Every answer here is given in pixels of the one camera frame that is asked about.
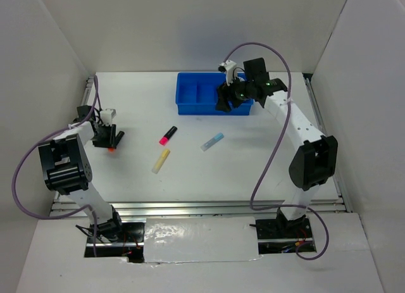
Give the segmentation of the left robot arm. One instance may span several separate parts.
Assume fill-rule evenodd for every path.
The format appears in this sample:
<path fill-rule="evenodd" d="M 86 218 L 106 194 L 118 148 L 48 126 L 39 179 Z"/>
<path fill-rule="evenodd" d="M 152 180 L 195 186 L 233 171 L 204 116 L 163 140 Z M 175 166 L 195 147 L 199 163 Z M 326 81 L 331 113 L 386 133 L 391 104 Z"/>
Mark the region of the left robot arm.
<path fill-rule="evenodd" d="M 84 207 L 90 220 L 85 232 L 96 238 L 116 242 L 125 234 L 125 226 L 116 209 L 108 204 L 92 184 L 92 168 L 84 146 L 116 149 L 124 136 L 116 131 L 115 109 L 91 111 L 88 105 L 77 108 L 78 118 L 51 140 L 38 145 L 40 162 L 47 188 L 68 197 Z"/>

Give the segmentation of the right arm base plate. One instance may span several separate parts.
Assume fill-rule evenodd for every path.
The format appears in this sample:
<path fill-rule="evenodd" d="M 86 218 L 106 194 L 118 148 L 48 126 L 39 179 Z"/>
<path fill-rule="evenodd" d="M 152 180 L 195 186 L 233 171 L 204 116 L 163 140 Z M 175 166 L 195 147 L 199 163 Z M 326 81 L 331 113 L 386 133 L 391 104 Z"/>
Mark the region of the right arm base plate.
<path fill-rule="evenodd" d="M 291 228 L 282 228 L 275 218 L 256 219 L 249 226 L 256 231 L 259 254 L 295 253 L 297 247 L 299 252 L 316 251 L 308 218 Z"/>

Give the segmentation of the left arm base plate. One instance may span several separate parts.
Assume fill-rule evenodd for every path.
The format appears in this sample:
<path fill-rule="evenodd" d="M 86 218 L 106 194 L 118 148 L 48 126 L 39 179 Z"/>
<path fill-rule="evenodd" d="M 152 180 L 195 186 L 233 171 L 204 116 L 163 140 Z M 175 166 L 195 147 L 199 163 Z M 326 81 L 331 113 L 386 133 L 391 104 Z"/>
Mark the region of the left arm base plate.
<path fill-rule="evenodd" d="M 130 263 L 144 262 L 144 222 L 124 222 L 123 232 L 118 234 L 117 240 L 110 242 L 99 236 L 96 239 L 96 255 L 98 258 L 128 259 Z"/>

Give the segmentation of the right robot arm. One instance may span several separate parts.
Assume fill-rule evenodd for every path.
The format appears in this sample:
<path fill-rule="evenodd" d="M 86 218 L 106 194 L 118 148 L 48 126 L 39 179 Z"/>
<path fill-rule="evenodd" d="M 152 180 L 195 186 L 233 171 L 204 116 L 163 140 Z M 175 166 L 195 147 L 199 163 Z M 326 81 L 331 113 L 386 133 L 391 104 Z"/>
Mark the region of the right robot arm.
<path fill-rule="evenodd" d="M 289 177 L 296 191 L 278 209 L 276 222 L 278 234 L 291 237 L 320 186 L 335 173 L 337 139 L 325 136 L 308 120 L 291 99 L 287 85 L 270 78 L 263 58 L 244 62 L 244 78 L 237 76 L 237 64 L 230 60 L 220 63 L 218 70 L 225 74 L 225 82 L 216 89 L 216 110 L 229 113 L 253 100 L 283 126 L 294 147 Z"/>

